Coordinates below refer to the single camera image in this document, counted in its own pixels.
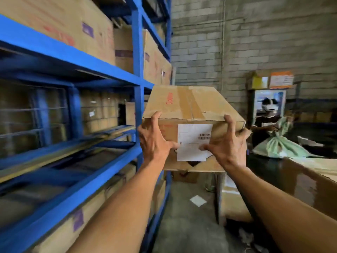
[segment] white shipping label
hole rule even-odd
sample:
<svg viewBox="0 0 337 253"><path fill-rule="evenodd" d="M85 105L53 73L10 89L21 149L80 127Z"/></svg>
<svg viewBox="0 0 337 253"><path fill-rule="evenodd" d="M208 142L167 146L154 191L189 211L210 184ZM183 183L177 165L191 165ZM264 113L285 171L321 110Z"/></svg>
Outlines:
<svg viewBox="0 0 337 253"><path fill-rule="evenodd" d="M212 154L200 151L199 146L210 142L212 127L212 124L179 124L177 161L206 161Z"/></svg>
<svg viewBox="0 0 337 253"><path fill-rule="evenodd" d="M270 86L289 86L293 85L294 76L271 76Z"/></svg>
<svg viewBox="0 0 337 253"><path fill-rule="evenodd" d="M304 174L297 175L294 197L313 206L316 197L316 181Z"/></svg>
<svg viewBox="0 0 337 253"><path fill-rule="evenodd" d="M234 181L227 174L225 175L225 186L226 187L237 188L236 184L234 183Z"/></svg>

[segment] white paper on floor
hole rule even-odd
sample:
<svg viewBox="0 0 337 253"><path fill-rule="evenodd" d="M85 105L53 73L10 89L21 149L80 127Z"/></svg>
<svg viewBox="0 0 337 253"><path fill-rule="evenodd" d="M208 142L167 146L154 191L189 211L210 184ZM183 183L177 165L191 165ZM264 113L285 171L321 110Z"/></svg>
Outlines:
<svg viewBox="0 0 337 253"><path fill-rule="evenodd" d="M203 198L201 198L199 195L196 195L190 199L191 202L196 204L198 207L205 204L207 201L205 201Z"/></svg>

